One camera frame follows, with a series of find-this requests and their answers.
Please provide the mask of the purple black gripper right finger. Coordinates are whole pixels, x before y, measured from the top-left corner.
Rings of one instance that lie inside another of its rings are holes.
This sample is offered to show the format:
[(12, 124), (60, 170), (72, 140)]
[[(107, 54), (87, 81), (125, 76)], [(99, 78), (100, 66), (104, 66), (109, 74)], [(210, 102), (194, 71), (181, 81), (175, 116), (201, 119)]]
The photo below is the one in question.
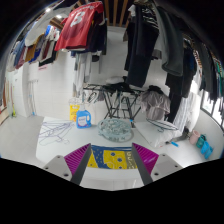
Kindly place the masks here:
[(159, 158), (155, 152), (136, 143), (132, 144), (132, 154), (144, 185), (153, 182), (152, 170)]

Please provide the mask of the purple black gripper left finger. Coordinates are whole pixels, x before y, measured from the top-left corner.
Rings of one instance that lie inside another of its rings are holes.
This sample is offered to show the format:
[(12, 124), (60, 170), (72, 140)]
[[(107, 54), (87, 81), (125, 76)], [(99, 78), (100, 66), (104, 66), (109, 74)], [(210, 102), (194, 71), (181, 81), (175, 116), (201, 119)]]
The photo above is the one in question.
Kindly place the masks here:
[(76, 185), (81, 183), (91, 153), (91, 144), (86, 144), (64, 157), (72, 174), (72, 183)]

